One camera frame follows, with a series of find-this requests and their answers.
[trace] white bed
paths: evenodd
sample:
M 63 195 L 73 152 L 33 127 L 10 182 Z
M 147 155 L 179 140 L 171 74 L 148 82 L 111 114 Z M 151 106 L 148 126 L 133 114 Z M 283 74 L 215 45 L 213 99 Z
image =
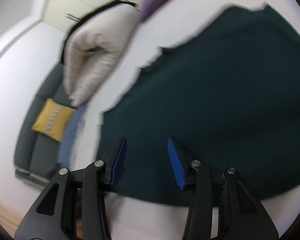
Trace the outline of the white bed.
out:
M 94 161 L 101 134 L 103 112 L 114 107 L 139 74 L 160 53 L 159 47 L 174 47 L 198 35 L 231 4 L 260 9 L 265 3 L 276 9 L 300 34 L 300 7 L 295 0 L 170 0 L 141 24 L 116 70 L 90 101 L 85 125 L 72 154 L 72 170 Z M 262 201 L 281 236 L 300 212 L 300 186 Z M 148 203 L 111 193 L 106 209 L 112 238 L 181 239 L 188 208 Z M 216 236 L 217 210 L 213 211 L 211 236 Z

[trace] yellow pillow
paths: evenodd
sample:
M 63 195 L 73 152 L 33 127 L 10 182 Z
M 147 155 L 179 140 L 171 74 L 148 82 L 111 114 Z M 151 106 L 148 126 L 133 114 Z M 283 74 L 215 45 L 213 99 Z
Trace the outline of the yellow pillow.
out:
M 32 130 L 41 132 L 60 142 L 66 125 L 74 112 L 74 109 L 59 105 L 48 98 L 32 126 Z

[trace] white cushion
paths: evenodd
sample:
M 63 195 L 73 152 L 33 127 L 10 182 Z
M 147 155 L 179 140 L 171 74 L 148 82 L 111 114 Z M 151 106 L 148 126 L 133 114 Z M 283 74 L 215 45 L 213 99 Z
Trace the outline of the white cushion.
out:
M 69 38 L 65 51 L 64 87 L 72 106 L 86 102 L 116 66 L 140 11 L 119 4 L 97 14 Z

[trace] green garment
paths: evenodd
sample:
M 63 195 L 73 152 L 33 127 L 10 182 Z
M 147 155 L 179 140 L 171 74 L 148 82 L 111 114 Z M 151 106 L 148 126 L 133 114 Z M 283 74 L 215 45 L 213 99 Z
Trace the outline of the green garment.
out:
M 211 168 L 235 167 L 260 199 L 300 184 L 300 37 L 271 7 L 228 8 L 142 70 L 105 113 L 98 158 L 127 138 L 116 191 L 187 206 L 167 152 L 176 136 Z

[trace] metal screw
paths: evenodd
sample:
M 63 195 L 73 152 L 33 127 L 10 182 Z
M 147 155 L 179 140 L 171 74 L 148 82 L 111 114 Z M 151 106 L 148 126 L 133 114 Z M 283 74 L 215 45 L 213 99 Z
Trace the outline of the metal screw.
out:
M 199 167 L 201 164 L 201 162 L 197 161 L 197 160 L 194 160 L 191 162 L 191 165 L 194 166 L 194 167 Z
M 94 165 L 95 165 L 96 167 L 101 167 L 103 164 L 104 164 L 103 161 L 96 161 L 96 162 L 94 163 Z
M 59 171 L 59 174 L 60 175 L 65 175 L 68 173 L 68 170 L 66 168 L 62 168 L 60 171 Z
M 235 168 L 232 168 L 232 167 L 229 167 L 227 169 L 227 171 L 228 171 L 229 174 L 235 174 L 235 172 L 236 172 Z

